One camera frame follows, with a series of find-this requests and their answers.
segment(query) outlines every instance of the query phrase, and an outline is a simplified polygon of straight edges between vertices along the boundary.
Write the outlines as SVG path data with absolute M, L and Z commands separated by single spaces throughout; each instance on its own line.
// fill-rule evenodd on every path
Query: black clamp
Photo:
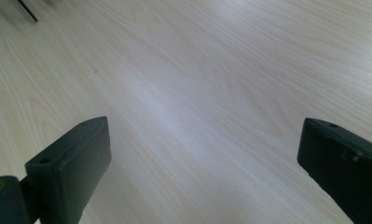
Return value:
M 110 161 L 107 118 L 78 124 L 26 162 L 21 182 L 0 177 L 0 223 L 78 223 Z
M 305 119 L 297 160 L 355 224 L 372 224 L 372 143 Z

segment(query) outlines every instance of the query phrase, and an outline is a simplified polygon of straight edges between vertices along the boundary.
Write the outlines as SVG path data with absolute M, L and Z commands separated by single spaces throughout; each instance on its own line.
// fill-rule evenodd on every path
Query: black metal part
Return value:
M 25 11 L 32 17 L 32 19 L 34 19 L 34 21 L 38 22 L 37 17 L 34 15 L 34 13 L 31 11 L 31 9 L 29 9 L 22 0 L 18 0 L 18 2 L 23 7 L 23 9 L 25 9 Z
M 84 121 L 26 164 L 0 177 L 0 224 L 75 224 L 111 161 L 106 117 Z
M 354 223 L 372 223 L 372 143 L 305 119 L 297 160 Z

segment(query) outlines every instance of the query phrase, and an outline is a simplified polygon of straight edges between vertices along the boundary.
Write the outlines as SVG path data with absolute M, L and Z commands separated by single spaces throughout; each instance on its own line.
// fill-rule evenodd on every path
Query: light wood grain surface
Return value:
M 372 142 L 372 0 L 0 0 L 0 175 L 106 115 L 81 223 L 351 223 L 306 117 Z

